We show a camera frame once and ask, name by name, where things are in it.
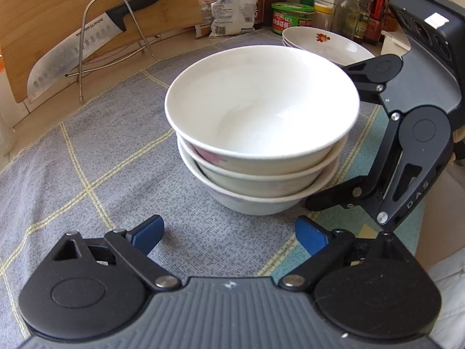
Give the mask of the white floral plate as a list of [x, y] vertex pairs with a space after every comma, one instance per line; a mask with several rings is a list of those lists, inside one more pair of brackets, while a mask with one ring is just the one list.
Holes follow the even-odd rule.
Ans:
[[338, 66], [347, 66], [374, 57], [358, 43], [318, 28], [291, 27], [285, 29], [281, 36], [285, 46], [309, 51]]

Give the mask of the white bowl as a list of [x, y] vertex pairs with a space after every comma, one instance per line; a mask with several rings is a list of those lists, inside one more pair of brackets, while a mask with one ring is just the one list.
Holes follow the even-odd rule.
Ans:
[[305, 171], [280, 176], [253, 176], [208, 165], [183, 140], [177, 140], [183, 163], [217, 202], [230, 210], [254, 216], [283, 212], [319, 192], [337, 171], [344, 145], [345, 141], [341, 140], [320, 165]]
[[189, 66], [171, 83], [165, 110], [176, 134], [209, 163], [282, 175], [323, 161], [356, 123], [360, 95], [323, 57], [257, 45]]
[[284, 175], [254, 175], [234, 172], [202, 160], [193, 146], [180, 136], [177, 137], [181, 149], [188, 154], [199, 167], [203, 175], [216, 185], [228, 191], [258, 198], [279, 198], [294, 195], [310, 187], [322, 172], [339, 159], [348, 136], [339, 140], [327, 156], [317, 165]]

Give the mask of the clear glass oil bottle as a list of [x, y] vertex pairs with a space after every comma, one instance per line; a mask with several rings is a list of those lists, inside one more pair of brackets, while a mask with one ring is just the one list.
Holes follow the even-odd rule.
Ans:
[[333, 10], [331, 31], [349, 40], [354, 40], [360, 16], [357, 0], [339, 0]]

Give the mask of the yellow cap spice jar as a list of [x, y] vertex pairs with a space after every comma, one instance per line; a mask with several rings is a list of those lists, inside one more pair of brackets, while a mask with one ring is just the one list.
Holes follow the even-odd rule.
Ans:
[[314, 16], [312, 24], [315, 28], [330, 30], [332, 23], [333, 5], [325, 2], [314, 2]]

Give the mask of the green label condiment bottle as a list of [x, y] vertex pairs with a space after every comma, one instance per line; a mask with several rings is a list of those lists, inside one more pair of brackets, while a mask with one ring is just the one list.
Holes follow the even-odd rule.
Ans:
[[364, 39], [368, 21], [371, 14], [371, 2], [373, 0], [357, 0], [360, 8], [359, 19], [355, 28], [354, 41], [361, 43]]

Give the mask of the blue grey checked cloth mat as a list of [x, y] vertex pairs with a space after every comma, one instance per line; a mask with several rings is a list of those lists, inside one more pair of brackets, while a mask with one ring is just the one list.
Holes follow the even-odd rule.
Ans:
[[28, 337], [18, 297], [67, 232], [101, 237], [157, 214], [151, 258], [179, 278], [282, 277], [308, 257], [294, 236], [302, 206], [269, 217], [214, 200], [182, 162], [164, 113], [166, 90], [218, 51], [278, 45], [266, 30], [158, 61], [117, 83], [26, 147], [1, 172], [1, 346]]

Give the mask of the small green cap bottle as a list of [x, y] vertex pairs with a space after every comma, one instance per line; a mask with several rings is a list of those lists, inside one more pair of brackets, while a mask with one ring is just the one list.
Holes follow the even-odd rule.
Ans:
[[314, 6], [314, 1], [315, 0], [300, 0], [300, 4], [306, 6]]

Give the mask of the green lid sauce jar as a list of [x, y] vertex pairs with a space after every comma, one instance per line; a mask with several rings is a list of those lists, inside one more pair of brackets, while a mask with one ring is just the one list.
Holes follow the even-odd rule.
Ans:
[[292, 2], [274, 2], [271, 7], [273, 10], [272, 31], [278, 35], [281, 35], [287, 28], [312, 25], [313, 6]]

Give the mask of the dark soy sauce bottle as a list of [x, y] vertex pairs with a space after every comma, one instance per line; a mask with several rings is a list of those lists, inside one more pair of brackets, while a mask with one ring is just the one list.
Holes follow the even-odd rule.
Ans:
[[259, 25], [263, 23], [264, 13], [265, 13], [265, 0], [257, 0], [256, 7], [255, 7], [254, 25]]

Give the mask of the clear plastic wrap roll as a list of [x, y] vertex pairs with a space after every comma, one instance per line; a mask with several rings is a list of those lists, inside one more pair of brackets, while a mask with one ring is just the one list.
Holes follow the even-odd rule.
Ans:
[[0, 148], [1, 156], [10, 156], [11, 151], [17, 144], [17, 134], [10, 126], [3, 113], [0, 113]]

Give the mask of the black handled santoku knife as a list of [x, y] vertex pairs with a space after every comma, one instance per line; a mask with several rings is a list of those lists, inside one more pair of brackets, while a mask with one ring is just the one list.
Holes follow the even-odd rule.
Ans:
[[82, 61], [126, 31], [124, 17], [159, 0], [121, 0], [103, 14], [81, 22], [81, 28], [59, 42], [34, 64], [28, 76], [27, 97], [33, 102]]

